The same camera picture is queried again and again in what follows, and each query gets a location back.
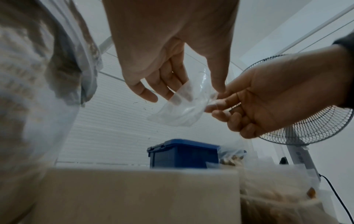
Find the blue lid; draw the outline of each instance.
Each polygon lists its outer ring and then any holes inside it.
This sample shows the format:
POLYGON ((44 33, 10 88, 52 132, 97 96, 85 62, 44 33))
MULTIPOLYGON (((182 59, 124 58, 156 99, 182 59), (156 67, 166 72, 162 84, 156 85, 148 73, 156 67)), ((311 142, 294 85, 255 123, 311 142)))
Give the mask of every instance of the blue lid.
POLYGON ((213 150, 217 150, 219 147, 218 145, 206 144, 206 143, 202 143, 202 142, 195 142, 195 141, 191 141, 191 140, 172 139, 172 140, 166 141, 162 144, 155 145, 153 147, 149 147, 147 149, 147 151, 151 152, 153 150, 161 150, 166 147, 171 147, 171 146, 175 146, 175 145, 187 145, 187 146, 193 146, 193 147, 197 147, 197 148, 213 149, 213 150))

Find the beige box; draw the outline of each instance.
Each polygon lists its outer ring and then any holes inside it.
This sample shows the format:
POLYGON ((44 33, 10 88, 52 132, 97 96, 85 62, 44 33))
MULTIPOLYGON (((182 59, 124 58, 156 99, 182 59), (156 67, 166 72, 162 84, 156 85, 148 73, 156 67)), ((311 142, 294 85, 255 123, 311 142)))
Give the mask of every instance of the beige box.
POLYGON ((227 170, 51 169, 32 224, 240 224, 227 170))

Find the fan guard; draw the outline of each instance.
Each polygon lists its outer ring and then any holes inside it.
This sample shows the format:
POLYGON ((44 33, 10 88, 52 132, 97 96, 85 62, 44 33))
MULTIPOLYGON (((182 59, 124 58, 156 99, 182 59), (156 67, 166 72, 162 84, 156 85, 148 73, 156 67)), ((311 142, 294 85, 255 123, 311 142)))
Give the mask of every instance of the fan guard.
MULTIPOLYGON (((247 69, 281 56, 283 55, 263 59, 249 66, 247 69)), ((266 133, 261 135, 260 138, 283 145, 309 145, 338 134, 348 125, 353 115, 353 109, 330 106, 290 127, 266 133)))

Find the blue plastic box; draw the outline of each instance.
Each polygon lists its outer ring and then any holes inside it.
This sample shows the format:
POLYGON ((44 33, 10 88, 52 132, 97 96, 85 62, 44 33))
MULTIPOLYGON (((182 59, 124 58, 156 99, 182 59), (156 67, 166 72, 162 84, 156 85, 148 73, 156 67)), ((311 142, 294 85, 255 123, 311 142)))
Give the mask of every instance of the blue plastic box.
POLYGON ((205 162, 219 163, 218 145, 172 139, 147 149, 150 167, 206 168, 205 162))

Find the power cord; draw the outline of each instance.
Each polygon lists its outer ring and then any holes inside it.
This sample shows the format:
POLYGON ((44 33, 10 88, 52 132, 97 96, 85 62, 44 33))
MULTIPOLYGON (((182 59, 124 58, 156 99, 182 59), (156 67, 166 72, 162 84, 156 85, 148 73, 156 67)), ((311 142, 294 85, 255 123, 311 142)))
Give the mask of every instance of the power cord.
POLYGON ((333 185, 331 184, 331 182, 329 181, 329 179, 327 179, 327 177, 325 177, 325 176, 323 176, 323 175, 321 175, 321 174, 319 174, 319 175, 320 175, 320 177, 326 179, 326 181, 328 182, 329 186, 331 187, 333 193, 334 193, 335 196, 338 198, 338 201, 339 201, 340 204, 343 206, 344 210, 347 212, 351 223, 354 224, 354 220, 353 220, 353 218, 352 218, 350 212, 348 211, 347 207, 344 205, 343 201, 340 199, 339 195, 337 194, 336 190, 334 189, 334 187, 333 187, 333 185))

